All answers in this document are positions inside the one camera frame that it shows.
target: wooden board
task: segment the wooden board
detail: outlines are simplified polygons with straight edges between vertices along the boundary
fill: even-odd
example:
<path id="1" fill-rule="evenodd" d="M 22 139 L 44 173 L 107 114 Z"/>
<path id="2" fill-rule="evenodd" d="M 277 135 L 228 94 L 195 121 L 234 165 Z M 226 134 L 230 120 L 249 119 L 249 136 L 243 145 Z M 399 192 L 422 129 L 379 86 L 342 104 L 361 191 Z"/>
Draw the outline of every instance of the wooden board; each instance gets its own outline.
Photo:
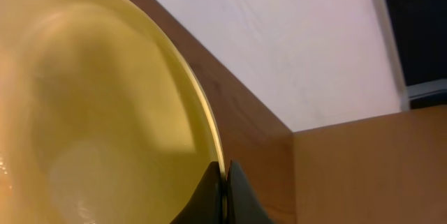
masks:
<path id="1" fill-rule="evenodd" d="M 299 224 L 447 223 L 447 106 L 295 134 Z"/>
<path id="2" fill-rule="evenodd" d="M 168 35 L 210 101 L 226 165 L 239 160 L 276 223 L 295 222 L 292 135 L 237 78 L 155 0 L 131 0 Z"/>

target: yellow plastic bowl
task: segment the yellow plastic bowl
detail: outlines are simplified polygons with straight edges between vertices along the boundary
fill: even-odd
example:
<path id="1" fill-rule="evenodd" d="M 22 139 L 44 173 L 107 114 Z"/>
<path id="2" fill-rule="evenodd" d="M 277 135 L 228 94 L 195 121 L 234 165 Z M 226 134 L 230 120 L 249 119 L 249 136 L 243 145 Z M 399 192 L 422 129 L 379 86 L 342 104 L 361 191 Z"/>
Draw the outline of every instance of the yellow plastic bowl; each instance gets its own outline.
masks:
<path id="1" fill-rule="evenodd" d="M 199 83 L 129 0 L 0 0 L 0 223 L 169 223 L 213 160 Z"/>

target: brown wooden panel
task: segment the brown wooden panel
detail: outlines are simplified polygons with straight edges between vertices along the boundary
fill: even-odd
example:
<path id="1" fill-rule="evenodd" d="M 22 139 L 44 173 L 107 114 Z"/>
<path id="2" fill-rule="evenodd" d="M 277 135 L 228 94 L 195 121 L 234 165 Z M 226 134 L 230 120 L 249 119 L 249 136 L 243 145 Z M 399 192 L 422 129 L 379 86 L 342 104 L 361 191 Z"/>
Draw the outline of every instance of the brown wooden panel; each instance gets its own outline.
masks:
<path id="1" fill-rule="evenodd" d="M 223 152 L 238 160 L 277 223 L 295 222 L 292 135 L 237 78 L 155 0 L 131 0 L 168 35 L 210 101 Z"/>
<path id="2" fill-rule="evenodd" d="M 447 223 L 447 106 L 295 134 L 299 224 Z"/>

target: wall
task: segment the wall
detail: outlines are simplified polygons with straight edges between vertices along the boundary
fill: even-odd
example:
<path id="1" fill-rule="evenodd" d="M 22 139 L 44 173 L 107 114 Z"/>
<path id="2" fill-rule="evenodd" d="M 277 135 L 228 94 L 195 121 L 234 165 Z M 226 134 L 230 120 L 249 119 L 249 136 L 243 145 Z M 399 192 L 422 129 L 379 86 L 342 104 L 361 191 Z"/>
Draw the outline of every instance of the wall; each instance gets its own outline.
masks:
<path id="1" fill-rule="evenodd" d="M 158 0 L 291 130 L 400 111 L 372 0 Z"/>

